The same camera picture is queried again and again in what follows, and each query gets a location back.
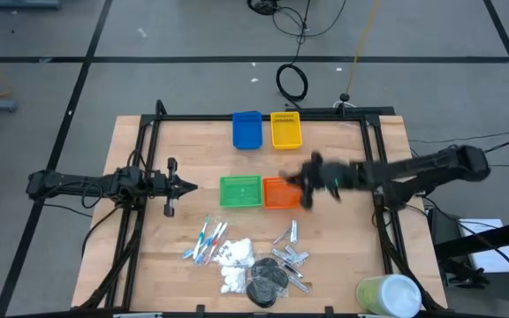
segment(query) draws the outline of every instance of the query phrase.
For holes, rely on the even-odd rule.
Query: toothbrush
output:
[[[201,250],[201,252],[198,253],[197,255],[197,258],[194,258],[195,259],[195,263],[196,264],[201,264],[201,260],[203,259],[203,252],[205,252],[205,250],[211,246],[213,244],[213,241],[215,240],[216,238],[216,235],[219,233],[219,230],[221,230],[221,225],[223,225],[222,223],[219,223],[216,227],[216,230],[213,232],[213,234],[211,234],[211,236],[205,241],[205,244],[203,245],[203,249]]]
[[[215,251],[217,245],[219,245],[219,241],[221,241],[221,239],[220,239],[221,235],[225,232],[225,229],[227,229],[227,222],[225,222],[225,224],[221,228],[221,231],[219,232],[219,234],[217,234],[216,242],[211,247],[211,251],[209,252],[209,256],[208,256],[207,259],[205,259],[204,264],[208,264],[209,261],[211,261],[211,255],[213,254],[213,251]]]
[[[200,236],[198,237],[198,243],[195,245],[194,259],[198,256],[198,251],[200,250],[201,243],[203,243],[203,237],[205,235],[205,229],[208,227],[208,223],[209,223],[209,215],[206,215],[205,221],[203,222],[203,228],[201,229]]]

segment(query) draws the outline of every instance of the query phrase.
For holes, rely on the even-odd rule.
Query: wooden tabletop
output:
[[[104,173],[112,173],[126,164],[134,149],[139,121],[140,117],[117,118]],[[410,157],[402,117],[381,117],[381,122],[388,160]],[[303,146],[296,150],[272,147],[269,122],[263,123],[263,131],[261,149],[239,151],[232,146],[231,121],[161,123],[154,169],[166,173],[167,159],[173,156],[178,160],[180,177],[198,185],[199,189],[175,202],[173,218],[163,215],[165,198],[148,201],[132,311],[189,312],[195,311],[198,304],[205,305],[208,312],[263,310],[244,294],[221,294],[222,278],[216,264],[196,267],[189,260],[180,260],[181,254],[194,246],[203,219],[209,214],[212,220],[229,223],[227,239],[252,239],[257,259],[270,255],[274,239],[290,226],[292,219],[297,220],[295,249],[311,254],[300,267],[305,276],[302,282],[311,291],[304,293],[290,286],[288,296],[278,299],[266,310],[322,313],[324,307],[333,306],[336,313],[362,312],[355,298],[357,283],[384,272],[377,230],[371,223],[373,204],[369,192],[342,192],[340,204],[326,192],[317,193],[310,213],[299,209],[219,207],[219,178],[222,176],[275,177],[280,170],[295,172],[309,159],[312,150],[319,150],[326,160],[363,161],[358,123],[304,121]],[[372,129],[369,134],[377,158]],[[409,204],[422,208],[419,199],[412,199]],[[101,201],[95,208],[92,223],[112,208],[111,201]],[[72,300],[74,306],[86,300],[109,271],[121,214],[119,211],[104,222],[88,241]],[[434,300],[446,306],[426,217],[410,208],[400,211],[399,217],[411,270]],[[121,302],[119,295],[125,286],[125,272],[118,286],[116,304]]]

